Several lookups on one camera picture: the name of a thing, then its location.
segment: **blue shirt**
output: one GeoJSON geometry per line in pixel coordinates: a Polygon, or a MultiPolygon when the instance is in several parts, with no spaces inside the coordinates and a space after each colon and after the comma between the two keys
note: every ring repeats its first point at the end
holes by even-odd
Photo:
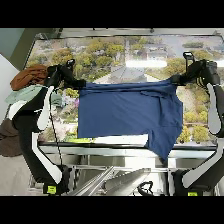
{"type": "Polygon", "coordinates": [[[146,146],[167,159],[182,131],[183,104],[171,79],[94,84],[80,90],[78,138],[148,134],[146,146]]]}

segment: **robotic arm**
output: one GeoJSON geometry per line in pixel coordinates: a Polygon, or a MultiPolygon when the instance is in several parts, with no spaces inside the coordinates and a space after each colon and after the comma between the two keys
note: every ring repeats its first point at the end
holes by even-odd
{"type": "Polygon", "coordinates": [[[183,76],[174,76],[173,82],[185,85],[200,79],[200,84],[206,88],[210,96],[208,128],[211,134],[218,137],[218,147],[216,152],[197,168],[172,172],[172,182],[174,195],[188,195],[192,191],[196,195],[203,195],[204,191],[212,190],[224,176],[224,92],[220,86],[216,62],[195,61],[193,55],[189,53],[184,53],[184,57],[186,61],[193,60],[193,63],[187,67],[183,76]]]}
{"type": "Polygon", "coordinates": [[[73,89],[85,86],[85,80],[75,80],[72,69],[74,60],[66,65],[48,67],[48,76],[40,92],[26,103],[13,117],[13,125],[19,132],[20,145],[23,156],[29,166],[34,179],[44,183],[44,190],[54,188],[55,194],[66,192],[70,170],[66,166],[53,164],[41,151],[37,144],[38,135],[48,124],[50,116],[51,93],[64,80],[65,85],[73,89]]]}

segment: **pile of clothes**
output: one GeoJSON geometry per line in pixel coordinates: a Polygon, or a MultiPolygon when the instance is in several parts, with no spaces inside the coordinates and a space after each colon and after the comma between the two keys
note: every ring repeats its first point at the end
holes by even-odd
{"type": "MultiPolygon", "coordinates": [[[[5,157],[21,155],[18,131],[13,127],[12,118],[24,104],[39,93],[46,77],[46,66],[33,65],[19,72],[11,81],[13,92],[5,99],[11,106],[7,118],[0,125],[0,155],[5,157]]],[[[53,92],[51,104],[61,106],[61,95],[53,92]]]]}

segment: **brown cloth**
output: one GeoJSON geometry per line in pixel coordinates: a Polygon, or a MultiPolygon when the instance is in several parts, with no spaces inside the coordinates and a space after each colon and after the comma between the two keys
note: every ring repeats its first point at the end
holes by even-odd
{"type": "Polygon", "coordinates": [[[19,72],[10,82],[10,85],[14,91],[30,85],[43,85],[46,77],[47,67],[37,64],[19,72]]]}
{"type": "Polygon", "coordinates": [[[5,119],[0,126],[0,155],[14,157],[21,155],[18,131],[10,119],[5,119]]]}

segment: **yellow label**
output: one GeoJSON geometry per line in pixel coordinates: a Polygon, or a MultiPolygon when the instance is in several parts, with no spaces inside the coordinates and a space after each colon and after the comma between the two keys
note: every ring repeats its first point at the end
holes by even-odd
{"type": "Polygon", "coordinates": [[[48,186],[47,193],[55,194],[56,193],[56,187],[55,186],[48,186]]]}
{"type": "Polygon", "coordinates": [[[188,192],[188,196],[198,196],[197,192],[188,192]]]}

